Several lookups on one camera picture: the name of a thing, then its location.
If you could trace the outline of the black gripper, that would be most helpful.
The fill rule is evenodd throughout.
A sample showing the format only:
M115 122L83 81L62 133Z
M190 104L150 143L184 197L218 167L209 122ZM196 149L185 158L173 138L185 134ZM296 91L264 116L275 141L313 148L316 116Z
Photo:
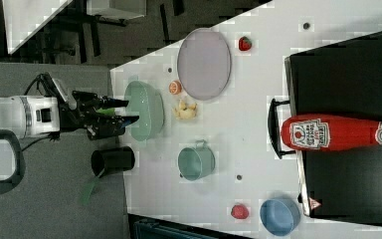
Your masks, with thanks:
M115 116L105 114L110 108L126 108L129 101L98 96L95 93L73 91L68 102L58 100L60 132L84 129L89 140L119 136L125 127L139 120L139 116Z

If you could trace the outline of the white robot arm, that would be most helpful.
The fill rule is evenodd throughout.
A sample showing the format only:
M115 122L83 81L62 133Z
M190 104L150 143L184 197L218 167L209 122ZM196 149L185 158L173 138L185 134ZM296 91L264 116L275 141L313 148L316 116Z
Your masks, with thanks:
M84 129L90 140L119 136L138 121L138 116L116 116L109 109L125 108L128 102L74 91L64 97L0 97L0 129L12 131L17 138L57 137L62 132Z

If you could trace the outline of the black oval robot base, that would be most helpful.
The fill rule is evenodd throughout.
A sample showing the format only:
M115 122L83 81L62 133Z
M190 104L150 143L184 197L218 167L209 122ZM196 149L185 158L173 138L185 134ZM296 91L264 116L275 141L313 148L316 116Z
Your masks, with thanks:
M0 194L16 188L25 174L19 140L11 130L0 129Z

